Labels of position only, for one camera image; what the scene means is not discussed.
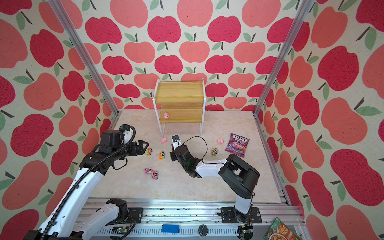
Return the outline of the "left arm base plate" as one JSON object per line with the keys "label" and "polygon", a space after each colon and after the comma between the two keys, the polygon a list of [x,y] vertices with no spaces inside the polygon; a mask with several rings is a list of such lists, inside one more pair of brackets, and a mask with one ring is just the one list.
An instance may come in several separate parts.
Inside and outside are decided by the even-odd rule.
{"label": "left arm base plate", "polygon": [[109,222],[109,224],[126,224],[132,223],[133,221],[135,221],[137,224],[140,224],[142,221],[143,210],[143,208],[119,208],[117,218]]}

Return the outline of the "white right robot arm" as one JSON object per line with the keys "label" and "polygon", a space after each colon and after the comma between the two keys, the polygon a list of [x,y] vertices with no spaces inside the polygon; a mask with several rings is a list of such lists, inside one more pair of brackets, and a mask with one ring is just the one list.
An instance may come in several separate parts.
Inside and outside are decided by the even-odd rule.
{"label": "white right robot arm", "polygon": [[254,189],[260,178],[258,170],[235,154],[230,154],[226,159],[219,161],[195,158],[185,145],[172,148],[170,156],[171,160],[179,162],[192,178],[222,178],[237,195],[234,206],[236,218],[242,223],[249,220]]}

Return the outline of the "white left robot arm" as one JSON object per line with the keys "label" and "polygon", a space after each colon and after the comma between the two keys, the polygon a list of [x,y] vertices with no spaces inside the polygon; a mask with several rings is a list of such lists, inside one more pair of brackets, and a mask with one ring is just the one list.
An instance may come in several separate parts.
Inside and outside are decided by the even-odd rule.
{"label": "white left robot arm", "polygon": [[26,240],[89,240],[105,226],[127,224],[129,227],[120,239],[130,234],[142,221],[142,208],[128,208],[127,201],[112,198],[80,223],[76,220],[90,194],[116,160],[140,156],[149,143],[145,141],[117,141],[116,144],[98,144],[87,154],[66,194],[55,210],[38,230],[28,231]]}

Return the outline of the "wooden two-tier shelf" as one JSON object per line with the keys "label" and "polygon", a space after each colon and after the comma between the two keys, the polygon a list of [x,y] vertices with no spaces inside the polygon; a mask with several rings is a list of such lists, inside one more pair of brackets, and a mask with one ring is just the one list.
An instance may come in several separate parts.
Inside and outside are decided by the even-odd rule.
{"label": "wooden two-tier shelf", "polygon": [[[203,134],[207,102],[204,79],[199,82],[158,79],[152,101],[162,136],[167,124],[199,124],[200,135]],[[170,115],[168,120],[164,119],[164,112]]]}

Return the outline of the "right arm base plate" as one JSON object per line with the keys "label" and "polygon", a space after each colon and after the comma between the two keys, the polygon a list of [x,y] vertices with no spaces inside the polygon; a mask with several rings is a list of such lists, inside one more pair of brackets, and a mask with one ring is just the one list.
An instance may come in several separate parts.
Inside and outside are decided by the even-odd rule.
{"label": "right arm base plate", "polygon": [[221,208],[217,216],[221,217],[223,224],[261,224],[263,222],[259,208],[253,207],[246,214],[236,210],[235,207]]}

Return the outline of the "multicolour toy car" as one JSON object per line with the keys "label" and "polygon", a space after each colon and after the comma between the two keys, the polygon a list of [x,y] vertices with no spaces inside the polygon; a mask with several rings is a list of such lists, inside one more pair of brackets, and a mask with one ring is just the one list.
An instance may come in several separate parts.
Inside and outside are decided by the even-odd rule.
{"label": "multicolour toy car", "polygon": [[211,150],[211,155],[216,156],[218,154],[218,149],[217,148],[212,148]]}

